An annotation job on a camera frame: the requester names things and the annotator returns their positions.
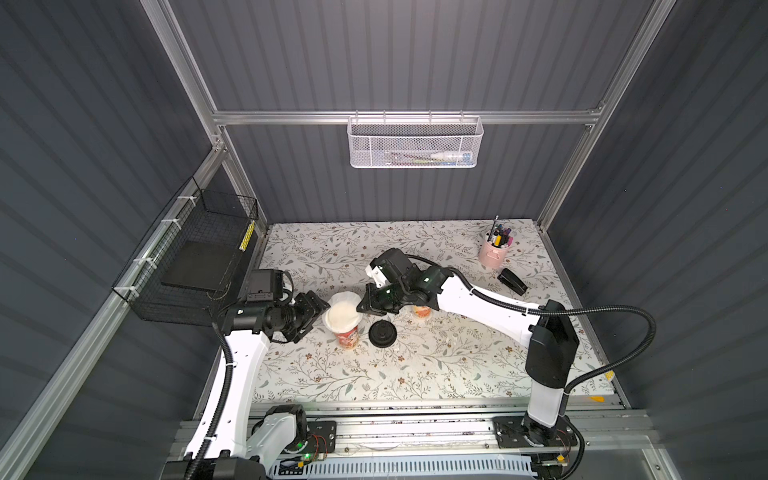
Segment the paper milk tea cup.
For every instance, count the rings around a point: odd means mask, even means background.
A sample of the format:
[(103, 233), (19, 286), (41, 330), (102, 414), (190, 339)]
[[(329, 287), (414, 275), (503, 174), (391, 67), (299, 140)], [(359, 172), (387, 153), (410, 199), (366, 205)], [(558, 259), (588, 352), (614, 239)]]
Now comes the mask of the paper milk tea cup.
[(336, 340), (338, 341), (339, 345), (343, 349), (355, 348), (358, 345), (360, 340), (360, 334), (359, 334), (357, 325), (353, 326), (348, 331), (344, 331), (344, 332), (333, 331), (333, 334), (335, 335)]
[(433, 313), (433, 310), (426, 306), (413, 306), (412, 307), (412, 314), (417, 319), (427, 319), (429, 318)]

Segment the black cup lid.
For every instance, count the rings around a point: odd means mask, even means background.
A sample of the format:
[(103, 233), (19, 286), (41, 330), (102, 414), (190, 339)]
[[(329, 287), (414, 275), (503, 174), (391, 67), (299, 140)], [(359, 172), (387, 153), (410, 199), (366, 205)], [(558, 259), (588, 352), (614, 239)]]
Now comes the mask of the black cup lid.
[(374, 322), (368, 333), (370, 343), (379, 349), (391, 347), (397, 340), (396, 326), (388, 320), (378, 320)]

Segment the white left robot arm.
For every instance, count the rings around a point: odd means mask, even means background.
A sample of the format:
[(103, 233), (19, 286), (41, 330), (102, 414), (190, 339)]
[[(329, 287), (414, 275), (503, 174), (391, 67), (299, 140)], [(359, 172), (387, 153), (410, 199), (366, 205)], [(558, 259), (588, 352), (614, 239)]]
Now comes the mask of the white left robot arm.
[(285, 448), (307, 440), (301, 406), (271, 408), (255, 430), (248, 426), (257, 373), (277, 338), (297, 343), (330, 308), (315, 292), (288, 300), (241, 301), (214, 325), (221, 347), (212, 391), (182, 458), (169, 461), (163, 479), (266, 479)]

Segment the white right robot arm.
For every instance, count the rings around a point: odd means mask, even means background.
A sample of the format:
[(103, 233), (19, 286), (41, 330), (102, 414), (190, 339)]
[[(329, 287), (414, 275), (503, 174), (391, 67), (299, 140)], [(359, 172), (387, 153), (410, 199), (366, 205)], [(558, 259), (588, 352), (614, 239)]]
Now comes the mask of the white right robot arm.
[(558, 433), (566, 384), (579, 346), (578, 335), (558, 302), (526, 304), (472, 284), (454, 268), (409, 267), (390, 273), (366, 268), (371, 282), (357, 306), (361, 313), (383, 316), (405, 306), (425, 306), (457, 314), (492, 328), (526, 350), (525, 372), (532, 381), (520, 430), (528, 443), (544, 446)]

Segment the floral patterned table mat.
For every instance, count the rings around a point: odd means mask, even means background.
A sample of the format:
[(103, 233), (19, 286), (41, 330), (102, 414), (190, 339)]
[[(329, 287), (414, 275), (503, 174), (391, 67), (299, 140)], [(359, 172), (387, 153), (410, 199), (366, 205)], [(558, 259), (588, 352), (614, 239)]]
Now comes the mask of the floral patterned table mat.
[[(329, 299), (362, 293), (368, 263), (391, 247), (461, 270), (475, 285), (505, 287), (478, 260), (487, 220), (285, 223), (270, 228), (261, 264), (289, 272), (300, 291)], [(275, 345), (256, 377), (261, 403), (439, 401), (523, 398), (530, 394), (525, 350), (508, 337), (462, 316), (427, 316), (403, 309), (393, 317), (395, 343), (374, 347), (371, 318), (361, 338), (342, 347), (323, 324), (300, 342)]]

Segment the pink pen holder cup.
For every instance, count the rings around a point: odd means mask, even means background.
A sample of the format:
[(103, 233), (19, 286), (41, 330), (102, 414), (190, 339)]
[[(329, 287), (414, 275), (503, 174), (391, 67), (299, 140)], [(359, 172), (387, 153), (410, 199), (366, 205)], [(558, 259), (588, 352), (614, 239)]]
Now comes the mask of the pink pen holder cup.
[(485, 241), (480, 248), (478, 261), (489, 269), (501, 269), (509, 250), (509, 245), (496, 246), (490, 241)]

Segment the yellow tag on basket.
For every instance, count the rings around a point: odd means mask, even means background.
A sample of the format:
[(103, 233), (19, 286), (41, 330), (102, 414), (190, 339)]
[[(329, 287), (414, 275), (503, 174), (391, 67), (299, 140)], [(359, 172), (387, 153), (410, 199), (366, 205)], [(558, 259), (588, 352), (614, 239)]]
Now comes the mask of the yellow tag on basket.
[(247, 250), (247, 248), (249, 246), (249, 243), (250, 243), (250, 240), (251, 240), (251, 238), (252, 238), (252, 236), (254, 234), (255, 227), (256, 227), (256, 222), (254, 220), (252, 220), (247, 225), (247, 227), (246, 227), (246, 229), (245, 229), (245, 231), (243, 233), (242, 239), (240, 241), (239, 247), (238, 247), (238, 249), (241, 252), (245, 252)]

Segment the pens in pink cup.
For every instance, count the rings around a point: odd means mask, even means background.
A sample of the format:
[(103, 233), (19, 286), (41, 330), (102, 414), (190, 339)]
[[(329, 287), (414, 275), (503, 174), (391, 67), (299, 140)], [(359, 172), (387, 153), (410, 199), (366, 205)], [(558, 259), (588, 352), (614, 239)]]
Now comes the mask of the pens in pink cup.
[(495, 217), (487, 234), (487, 243), (493, 248), (502, 249), (509, 247), (512, 241), (512, 229)]

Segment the black pad in basket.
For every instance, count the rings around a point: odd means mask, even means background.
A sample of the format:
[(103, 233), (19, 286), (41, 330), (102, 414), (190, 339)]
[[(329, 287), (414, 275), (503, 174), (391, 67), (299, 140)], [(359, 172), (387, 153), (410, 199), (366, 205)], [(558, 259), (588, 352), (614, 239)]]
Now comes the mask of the black pad in basket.
[(215, 292), (227, 283), (235, 249), (230, 246), (187, 241), (161, 277), (164, 286)]

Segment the pens in white basket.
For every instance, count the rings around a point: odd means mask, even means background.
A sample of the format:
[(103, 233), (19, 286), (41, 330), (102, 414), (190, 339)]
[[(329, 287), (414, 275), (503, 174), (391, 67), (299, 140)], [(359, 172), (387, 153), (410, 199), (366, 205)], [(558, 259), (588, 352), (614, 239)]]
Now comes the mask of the pens in white basket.
[(475, 165), (472, 152), (385, 151), (384, 155), (388, 157), (394, 164), (400, 165), (437, 165), (448, 167), (473, 167)]

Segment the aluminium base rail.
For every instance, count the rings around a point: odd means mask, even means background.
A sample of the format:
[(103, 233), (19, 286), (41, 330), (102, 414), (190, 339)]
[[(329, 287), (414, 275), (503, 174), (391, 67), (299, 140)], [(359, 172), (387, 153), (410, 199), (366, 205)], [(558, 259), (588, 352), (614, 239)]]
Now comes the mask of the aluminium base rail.
[(181, 424), (169, 460), (251, 459), (263, 478), (671, 479), (649, 416), (575, 399), (550, 434), (524, 399), (237, 403)]

